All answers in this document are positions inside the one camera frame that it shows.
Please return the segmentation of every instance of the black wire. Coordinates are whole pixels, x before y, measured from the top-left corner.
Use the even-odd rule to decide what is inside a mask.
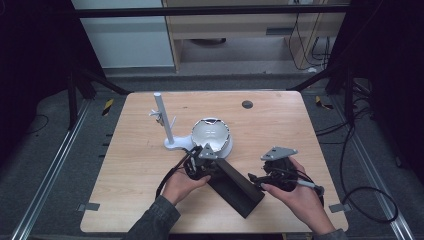
[[[369,107],[364,107],[363,109],[361,109],[360,111],[358,111],[357,113],[355,113],[355,115],[354,115],[354,119],[355,120],[359,120],[359,119],[362,119],[362,117],[363,116],[365,116],[367,113],[369,113],[370,111],[368,111],[369,110]],[[336,124],[336,125],[334,125],[334,126],[332,126],[332,127],[335,127],[335,126],[346,126],[348,124],[348,122],[344,122],[344,123],[339,123],[339,124]],[[329,133],[331,133],[331,132],[335,132],[335,131],[328,131],[328,132],[326,132],[326,133],[322,133],[321,135],[319,135],[319,134],[317,134],[317,136],[322,136],[322,135],[325,135],[325,134],[329,134]],[[342,142],[318,142],[319,144],[328,144],[328,145],[330,145],[330,144],[333,144],[333,145],[338,145],[338,144],[344,144],[346,142],[346,140],[344,140],[344,141],[342,141]]]
[[[187,159],[189,159],[190,157],[193,156],[193,151],[198,150],[199,147],[196,146],[193,149],[191,149],[190,151],[187,150],[186,148],[182,148],[182,150],[186,153],[186,155],[184,155],[184,157],[177,163],[177,165],[175,165],[173,168],[171,168],[169,170],[169,172],[165,175],[165,177],[162,179],[162,181],[160,182],[158,188],[156,189],[156,195],[155,195],[155,199],[158,198],[158,196],[160,195],[160,193],[162,192],[163,186],[165,186],[166,182],[169,180],[169,178],[171,178],[171,176],[178,170],[184,167],[180,167],[181,164],[183,164]]]
[[[304,173],[302,171],[299,171],[297,169],[296,169],[296,172],[297,173],[290,172],[290,171],[287,171],[287,170],[284,170],[284,169],[281,169],[281,168],[274,168],[274,167],[269,167],[267,169],[269,169],[271,171],[276,171],[276,172],[282,172],[282,173],[285,173],[285,174],[289,174],[289,175],[292,175],[292,176],[295,176],[295,177],[299,177],[299,178],[301,178],[301,179],[303,179],[305,181],[310,181],[311,183],[314,183],[314,181],[312,181],[312,179],[308,175],[306,175],[306,173]]]
[[[299,37],[299,42],[300,42],[300,45],[301,45],[301,47],[302,47],[302,53],[303,53],[303,58],[306,60],[306,62],[310,65],[309,67],[307,67],[307,68],[299,68],[297,65],[296,65],[296,61],[294,61],[294,66],[296,67],[296,69],[297,70],[307,70],[308,68],[310,68],[310,67],[317,67],[317,66],[319,66],[319,64],[314,64],[314,63],[311,63],[311,62],[309,62],[309,60],[308,60],[308,58],[307,58],[307,56],[306,56],[306,51],[305,51],[305,47],[303,46],[303,42],[302,42],[302,39],[301,39],[301,37],[300,37],[300,32],[299,32],[299,24],[298,24],[298,20],[299,20],[299,13],[297,13],[296,14],[296,21],[294,22],[294,27],[293,27],[293,31],[292,31],[292,33],[291,33],[291,35],[290,35],[290,37],[289,37],[289,52],[290,52],[290,54],[291,54],[291,56],[292,56],[292,58],[293,58],[293,60],[294,60],[294,55],[293,55],[293,52],[291,51],[291,38],[292,38],[292,36],[293,36],[293,33],[295,32],[295,29],[296,29],[296,31],[297,31],[297,35],[298,35],[298,37]]]
[[[362,114],[362,113],[368,113],[367,112],[367,110],[369,110],[369,108],[368,107],[365,107],[365,108],[363,108],[363,109],[361,109],[360,111],[358,111],[357,113],[355,113],[355,115],[354,115],[354,118],[355,119],[361,119],[362,118],[362,116],[361,117],[358,117],[360,114]],[[335,125],[333,125],[333,126],[330,126],[330,127],[326,127],[326,128],[324,128],[324,129],[320,129],[320,130],[316,130],[315,131],[315,133],[316,133],[316,136],[323,136],[323,135],[327,135],[327,134],[330,134],[330,133],[333,133],[333,132],[335,132],[335,131],[337,131],[337,130],[339,130],[339,129],[341,129],[342,127],[344,127],[344,126],[346,126],[348,124],[348,122],[346,121],[346,122],[343,122],[343,123],[338,123],[338,124],[335,124]]]
[[[355,104],[355,103],[357,103],[359,101],[365,101],[365,102],[369,103],[369,98],[368,97],[357,98],[357,99],[355,99],[355,101],[353,101],[353,104]]]
[[[328,61],[330,60],[330,37],[327,37],[327,43],[325,45],[325,55],[324,55],[324,69],[327,68]]]
[[[312,45],[311,55],[312,55],[312,58],[315,59],[315,60],[322,60],[322,59],[315,57],[315,55],[320,56],[321,54],[315,54],[314,53],[315,47],[317,46],[317,43],[318,43],[318,39],[319,39],[319,37],[315,38],[314,45]]]
[[[365,115],[367,115],[367,114],[369,114],[369,113],[372,113],[372,112],[373,112],[373,111],[371,110],[371,108],[369,108],[369,107],[366,107],[366,108],[364,108],[363,110],[364,110],[364,111],[362,111],[362,112],[360,112],[360,113],[358,113],[358,114],[356,114],[356,115],[355,115],[355,120],[362,119]]]
[[[346,152],[347,143],[349,141],[350,135],[353,133],[352,131],[354,130],[354,128],[355,128],[354,126],[351,126],[349,128],[348,134],[346,135],[346,139],[345,139],[345,142],[343,144],[342,154],[341,154],[341,157],[340,157],[340,165],[339,165],[340,182],[341,182],[343,192],[345,194],[345,197],[342,200],[342,204],[345,204],[346,201],[349,201],[352,204],[352,206],[354,206],[365,217],[367,217],[367,218],[369,218],[369,219],[371,219],[375,222],[378,222],[378,223],[391,223],[397,218],[397,216],[399,214],[399,210],[398,210],[398,207],[397,207],[394,199],[392,197],[390,197],[387,193],[383,192],[380,189],[377,189],[377,188],[374,188],[374,187],[369,187],[369,186],[357,187],[357,188],[354,188],[353,190],[351,190],[349,192],[347,192],[347,190],[346,190],[346,185],[345,185],[344,178],[343,178],[343,160],[344,160],[344,155],[345,155],[345,152]],[[350,195],[352,195],[354,192],[364,190],[364,189],[377,191],[377,192],[383,194],[384,196],[386,196],[392,202],[393,206],[395,207],[395,213],[394,213],[393,217],[390,218],[390,219],[381,219],[381,218],[376,218],[374,216],[371,216],[370,214],[368,214],[364,210],[362,210],[352,199],[349,198]]]
[[[46,115],[44,115],[44,114],[37,114],[36,115],[36,117],[44,117],[45,119],[46,119],[46,122],[44,123],[44,125],[43,126],[41,126],[40,128],[38,128],[38,129],[36,129],[36,130],[33,130],[33,131],[31,131],[31,132],[27,132],[26,134],[33,134],[33,133],[36,133],[36,132],[39,132],[39,131],[41,131],[43,128],[45,128],[46,126],[47,126],[47,124],[49,124],[49,117],[47,117]]]

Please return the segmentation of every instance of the dark curtain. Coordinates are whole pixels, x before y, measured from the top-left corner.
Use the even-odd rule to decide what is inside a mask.
[[[0,4],[1,167],[25,135],[40,100],[67,89],[81,66],[105,77],[79,19],[52,17],[71,1],[2,0]],[[76,79],[90,82],[89,79]]]
[[[354,77],[371,82],[371,104],[380,126],[404,166],[424,183],[424,8],[414,0],[380,1],[372,11],[346,15],[330,64],[347,57]],[[340,58],[358,33],[359,40]],[[341,87],[345,71],[341,68],[331,81]]]

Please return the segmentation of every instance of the person's right hand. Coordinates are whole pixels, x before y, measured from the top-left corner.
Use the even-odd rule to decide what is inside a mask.
[[[177,205],[196,188],[203,187],[211,179],[205,176],[199,180],[190,179],[184,170],[178,169],[166,182],[162,196],[168,199],[172,205]]]
[[[306,173],[302,165],[294,158],[289,158],[297,170]],[[292,192],[285,192],[270,184],[262,184],[262,188],[286,204],[315,234],[323,235],[336,230],[312,188],[299,184]]]

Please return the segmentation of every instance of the wooden table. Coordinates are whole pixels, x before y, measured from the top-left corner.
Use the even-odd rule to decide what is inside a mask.
[[[229,127],[234,145],[227,161],[242,175],[263,176],[260,156],[272,146],[295,148],[294,157],[307,174],[325,187],[325,210],[336,228],[347,230],[343,212],[331,213],[328,205],[339,203],[327,165],[298,92],[167,92],[162,93],[168,118],[176,116],[176,136],[191,133],[205,117],[217,117]],[[245,109],[249,100],[253,108]],[[98,211],[86,211],[84,232],[127,232],[150,207],[164,175],[183,156],[168,151],[165,130],[149,116],[157,110],[152,92],[128,96],[103,166],[90,198]],[[269,194],[244,219],[210,186],[192,192],[177,205],[180,220],[173,233],[280,233],[310,232],[292,212]]]

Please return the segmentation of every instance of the person's left hand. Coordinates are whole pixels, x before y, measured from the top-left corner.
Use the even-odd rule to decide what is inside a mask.
[[[196,188],[203,187],[211,178],[205,176],[197,181],[190,179],[184,170],[177,170],[166,182],[162,196],[174,206]]]

